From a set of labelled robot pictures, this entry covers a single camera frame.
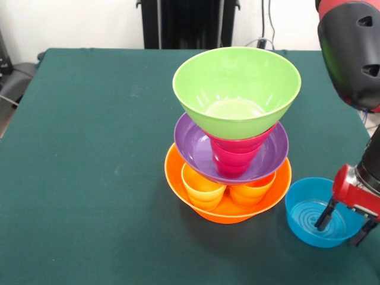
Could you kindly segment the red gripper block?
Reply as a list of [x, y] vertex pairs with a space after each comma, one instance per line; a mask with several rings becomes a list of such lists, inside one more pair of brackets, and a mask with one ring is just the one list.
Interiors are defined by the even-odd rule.
[[338, 202], [369, 217], [366, 220], [360, 218], [353, 225], [349, 245], [359, 246], [379, 224], [379, 194], [361, 182], [353, 166], [345, 164], [335, 176], [332, 198], [315, 223], [318, 231], [328, 226]]

